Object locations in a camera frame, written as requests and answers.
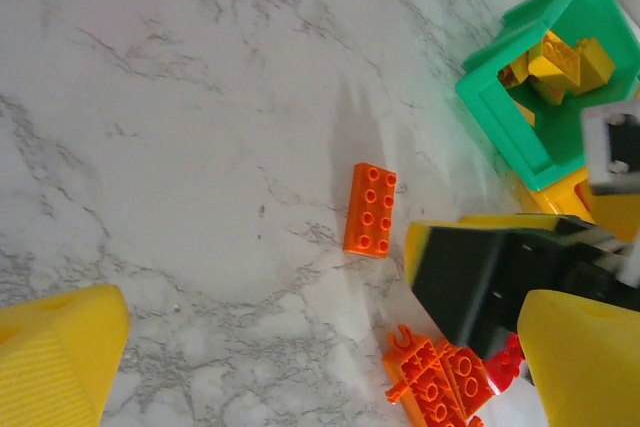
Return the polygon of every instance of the white marble surface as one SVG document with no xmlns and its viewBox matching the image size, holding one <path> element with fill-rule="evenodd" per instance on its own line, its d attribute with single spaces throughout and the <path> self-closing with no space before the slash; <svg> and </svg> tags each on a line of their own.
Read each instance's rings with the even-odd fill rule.
<svg viewBox="0 0 640 427">
<path fill-rule="evenodd" d="M 104 426 L 406 425 L 403 236 L 515 208 L 453 86 L 519 1 L 0 0 L 0 301 L 122 288 Z M 359 161 L 398 173 L 384 261 L 340 248 Z"/>
</svg>

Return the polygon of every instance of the table surface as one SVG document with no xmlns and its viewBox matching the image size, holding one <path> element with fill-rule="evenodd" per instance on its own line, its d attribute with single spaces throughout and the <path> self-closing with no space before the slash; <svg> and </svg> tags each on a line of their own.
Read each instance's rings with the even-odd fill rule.
<svg viewBox="0 0 640 427">
<path fill-rule="evenodd" d="M 404 234 L 516 209 L 454 84 L 520 1 L 0 0 L 1 303 L 121 287 L 105 426 L 406 425 Z M 398 175 L 386 260 L 341 250 L 361 161 Z M 487 425 L 544 424 L 532 392 Z"/>
</svg>

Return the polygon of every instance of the marble countertop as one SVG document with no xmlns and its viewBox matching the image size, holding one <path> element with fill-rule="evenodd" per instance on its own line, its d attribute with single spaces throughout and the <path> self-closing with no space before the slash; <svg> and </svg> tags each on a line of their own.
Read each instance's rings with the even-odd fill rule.
<svg viewBox="0 0 640 427">
<path fill-rule="evenodd" d="M 519 1 L 0 0 L 0 302 L 121 287 L 104 426 L 407 425 L 403 237 L 516 208 L 454 84 Z M 360 161 L 398 174 L 382 261 L 341 250 Z"/>
</svg>

